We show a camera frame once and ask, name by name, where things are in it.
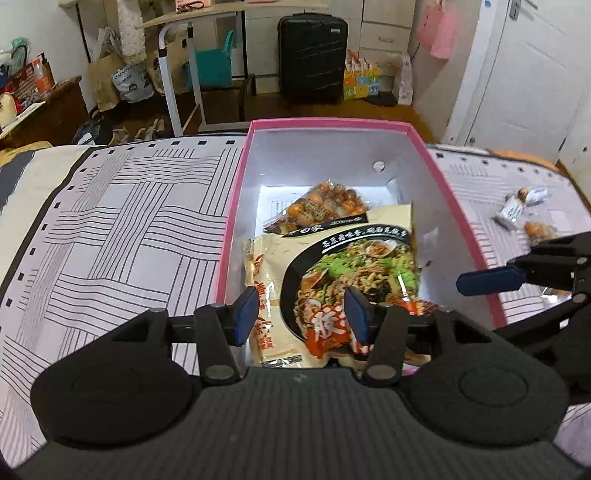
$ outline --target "desk leg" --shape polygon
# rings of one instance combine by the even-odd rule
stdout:
[[[170,116],[170,122],[173,125],[173,132],[175,137],[183,136],[183,126],[181,125],[181,119],[178,114],[177,99],[174,96],[173,78],[168,68],[168,59],[166,51],[166,43],[164,41],[164,35],[172,24],[167,24],[160,31],[158,38],[159,47],[159,58],[158,64],[160,65],[160,73],[162,75],[162,84],[164,87],[164,95],[166,96],[166,104],[168,106],[168,115]]]
[[[193,94],[195,96],[195,108],[201,113],[201,125],[199,130],[207,125],[205,121],[205,110],[203,109],[203,98],[201,97],[201,85],[199,84],[199,72],[197,71],[197,58],[195,56],[195,39],[193,35],[193,24],[189,23],[187,28],[189,37],[187,39],[187,46],[189,48],[189,69],[191,71],[191,81],[193,82]]]

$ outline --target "quail egg snack package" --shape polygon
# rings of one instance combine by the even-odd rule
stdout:
[[[285,235],[339,218],[360,215],[368,207],[353,189],[327,181],[312,187],[279,215],[265,222],[265,233]]]

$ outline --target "black suitcase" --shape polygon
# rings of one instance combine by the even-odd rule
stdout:
[[[277,24],[279,85],[289,99],[338,102],[343,98],[347,22],[324,14],[295,14]]]

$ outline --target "brown wooden cabinet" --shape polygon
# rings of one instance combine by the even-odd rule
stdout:
[[[88,120],[88,110],[79,85],[81,79],[77,77],[57,85],[43,106],[0,140],[0,150],[42,140],[54,147],[72,143],[78,128]]]

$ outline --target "small snack packet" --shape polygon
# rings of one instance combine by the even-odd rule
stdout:
[[[286,235],[301,228],[367,211],[367,205],[355,190],[327,181],[312,187],[281,214],[268,220],[264,232]]]
[[[523,230],[530,239],[531,245],[558,238],[556,227],[539,222],[526,222]]]
[[[493,215],[493,220],[507,230],[519,230],[519,217],[526,207],[539,205],[550,195],[546,187],[521,188],[507,195],[503,208]]]

